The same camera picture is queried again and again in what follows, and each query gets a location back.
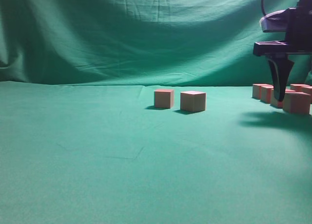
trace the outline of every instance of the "cable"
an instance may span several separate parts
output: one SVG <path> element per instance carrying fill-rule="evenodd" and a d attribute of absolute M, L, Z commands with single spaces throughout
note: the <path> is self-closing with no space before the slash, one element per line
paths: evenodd
<path fill-rule="evenodd" d="M 267 14 L 265 13 L 265 10 L 264 10 L 264 0 L 261 0 L 261 10 L 262 10 L 263 16 L 266 16 Z"/>

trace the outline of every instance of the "table surface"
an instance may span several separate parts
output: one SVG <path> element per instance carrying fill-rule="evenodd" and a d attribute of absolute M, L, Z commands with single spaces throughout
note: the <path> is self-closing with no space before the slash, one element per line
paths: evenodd
<path fill-rule="evenodd" d="M 0 223 L 311 223 L 311 116 L 252 87 L 159 110 L 158 88 L 0 82 Z"/>

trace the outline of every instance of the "wooden cube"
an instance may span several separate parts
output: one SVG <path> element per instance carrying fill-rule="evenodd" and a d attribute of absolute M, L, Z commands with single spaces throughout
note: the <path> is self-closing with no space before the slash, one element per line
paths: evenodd
<path fill-rule="evenodd" d="M 175 92 L 171 89 L 157 89 L 154 92 L 155 108 L 172 108 L 174 106 Z"/>
<path fill-rule="evenodd" d="M 283 110 L 294 114 L 309 114 L 311 95 L 304 92 L 286 92 Z"/>
<path fill-rule="evenodd" d="M 294 90 L 290 90 L 290 89 L 286 89 L 286 92 L 295 92 Z M 278 101 L 277 99 L 275 99 L 274 97 L 274 89 L 271 90 L 271 105 L 276 107 L 276 108 L 283 108 L 283 102 L 284 101 Z"/>
<path fill-rule="evenodd" d="M 301 92 L 302 91 L 301 88 L 303 86 L 309 86 L 309 85 L 306 85 L 306 84 L 291 84 L 291 90 Z"/>
<path fill-rule="evenodd" d="M 301 87 L 302 92 L 307 93 L 312 96 L 312 86 L 303 86 Z"/>
<path fill-rule="evenodd" d="M 263 86 L 272 86 L 270 84 L 253 84 L 253 98 L 260 100 L 261 99 L 261 87 Z"/>
<path fill-rule="evenodd" d="M 206 93 L 200 91 L 181 92 L 180 109 L 189 112 L 200 112 L 206 110 Z"/>
<path fill-rule="evenodd" d="M 271 90 L 273 90 L 273 86 L 262 86 L 261 87 L 261 101 L 264 103 L 271 102 Z"/>

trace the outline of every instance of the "green screen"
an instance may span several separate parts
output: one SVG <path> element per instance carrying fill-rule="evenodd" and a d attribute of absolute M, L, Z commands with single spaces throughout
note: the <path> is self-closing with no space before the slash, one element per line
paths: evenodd
<path fill-rule="evenodd" d="M 266 11 L 297 0 L 265 0 Z M 0 0 L 0 80 L 231 86 L 271 82 L 260 0 Z M 292 57 L 304 82 L 309 56 Z"/>

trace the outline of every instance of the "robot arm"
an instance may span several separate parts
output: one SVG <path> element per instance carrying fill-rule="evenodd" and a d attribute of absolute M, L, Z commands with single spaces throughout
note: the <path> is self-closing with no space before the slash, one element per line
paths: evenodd
<path fill-rule="evenodd" d="M 294 65 L 288 55 L 312 54 L 312 0 L 299 0 L 295 8 L 267 14 L 260 24 L 265 33 L 285 32 L 283 41 L 256 42 L 253 46 L 255 56 L 267 58 L 274 97 L 282 101 Z"/>

